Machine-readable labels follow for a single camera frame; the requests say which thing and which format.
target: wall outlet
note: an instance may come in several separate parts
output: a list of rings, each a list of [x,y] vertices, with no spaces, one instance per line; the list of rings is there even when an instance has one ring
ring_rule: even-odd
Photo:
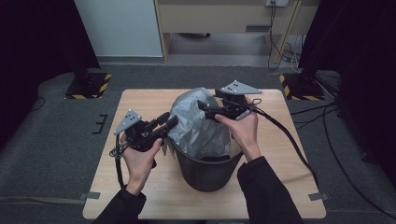
[[[267,0],[265,3],[266,6],[277,6],[277,7],[286,7],[288,5],[289,0]]]

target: person's right hand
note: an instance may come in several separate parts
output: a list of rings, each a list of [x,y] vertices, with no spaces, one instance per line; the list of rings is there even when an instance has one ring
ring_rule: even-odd
[[[247,103],[250,104],[251,100],[249,98],[246,99]],[[242,148],[247,162],[253,161],[262,155],[259,145],[257,144],[257,126],[259,119],[256,113],[251,112],[239,120],[228,119],[217,114],[215,119],[230,129],[233,139],[235,139],[236,143]]]

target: black backdrop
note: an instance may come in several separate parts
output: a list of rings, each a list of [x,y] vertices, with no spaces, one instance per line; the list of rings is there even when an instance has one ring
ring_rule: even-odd
[[[100,68],[73,0],[0,0],[0,147],[37,99],[40,83]]]
[[[321,0],[299,67],[337,71],[338,104],[368,159],[396,186],[396,1]]]

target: black sleeve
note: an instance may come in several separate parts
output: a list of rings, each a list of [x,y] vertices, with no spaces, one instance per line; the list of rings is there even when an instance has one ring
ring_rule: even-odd
[[[137,223],[137,216],[142,211],[145,202],[146,196],[143,193],[134,196],[123,188],[114,196],[105,210],[103,210],[93,223]]]
[[[244,163],[237,177],[252,224],[303,223],[288,190],[264,157]]]

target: crumpled bag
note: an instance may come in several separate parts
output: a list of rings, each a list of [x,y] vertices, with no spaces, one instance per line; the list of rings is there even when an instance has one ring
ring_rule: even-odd
[[[213,106],[219,105],[205,88],[196,88],[178,96],[170,110],[171,118],[177,116],[178,125],[168,134],[175,147],[200,160],[204,157],[229,155],[231,137],[228,127],[205,118],[197,100]]]

